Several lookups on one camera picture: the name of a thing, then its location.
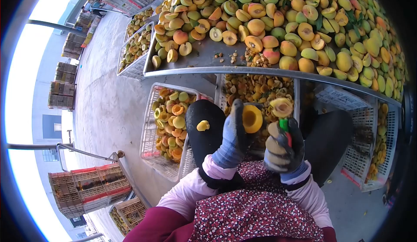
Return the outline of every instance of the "red floral fabric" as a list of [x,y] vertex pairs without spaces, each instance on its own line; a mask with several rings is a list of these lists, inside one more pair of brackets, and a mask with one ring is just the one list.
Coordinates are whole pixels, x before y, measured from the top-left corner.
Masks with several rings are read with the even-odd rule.
[[279,175],[263,161],[238,167],[245,189],[197,201],[189,241],[242,241],[254,237],[293,237],[323,241],[323,231],[297,203],[285,196]]

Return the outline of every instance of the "stacked crate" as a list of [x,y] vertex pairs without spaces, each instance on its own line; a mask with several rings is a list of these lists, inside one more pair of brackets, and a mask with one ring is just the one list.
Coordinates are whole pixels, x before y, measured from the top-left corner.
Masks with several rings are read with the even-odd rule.
[[132,191],[118,164],[48,176],[57,206],[67,218],[108,207],[124,200]]

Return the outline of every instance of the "rubber-coated glove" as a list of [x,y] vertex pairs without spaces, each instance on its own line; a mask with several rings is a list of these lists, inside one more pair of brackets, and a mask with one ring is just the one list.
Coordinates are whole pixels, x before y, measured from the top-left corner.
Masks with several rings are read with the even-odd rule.
[[243,127],[243,107],[249,104],[260,108],[257,103],[243,104],[241,99],[234,100],[230,114],[224,121],[222,144],[211,155],[216,165],[224,169],[237,167],[243,161],[243,157],[253,143],[255,136],[259,134],[259,132],[247,134]]
[[301,171],[300,165],[304,164],[304,140],[294,118],[288,120],[288,130],[292,137],[292,147],[288,145],[288,138],[278,121],[268,126],[270,136],[265,143],[264,166],[281,175]]

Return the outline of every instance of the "apricot flesh piece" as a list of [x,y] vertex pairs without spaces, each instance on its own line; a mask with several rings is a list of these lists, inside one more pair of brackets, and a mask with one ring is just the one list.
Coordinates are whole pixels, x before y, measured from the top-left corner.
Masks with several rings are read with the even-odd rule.
[[243,107],[242,122],[245,131],[253,134],[261,129],[263,116],[261,110],[254,105],[245,105]]

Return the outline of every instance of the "window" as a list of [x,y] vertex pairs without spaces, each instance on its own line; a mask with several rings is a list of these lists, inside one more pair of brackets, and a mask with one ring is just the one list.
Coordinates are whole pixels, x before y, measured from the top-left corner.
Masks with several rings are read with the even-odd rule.
[[54,131],[61,131],[62,125],[61,124],[53,124],[53,130]]
[[85,232],[83,232],[83,233],[76,234],[76,236],[77,236],[77,239],[82,239],[82,238],[87,237],[87,234]]
[[58,153],[56,150],[43,150],[43,161],[59,161]]

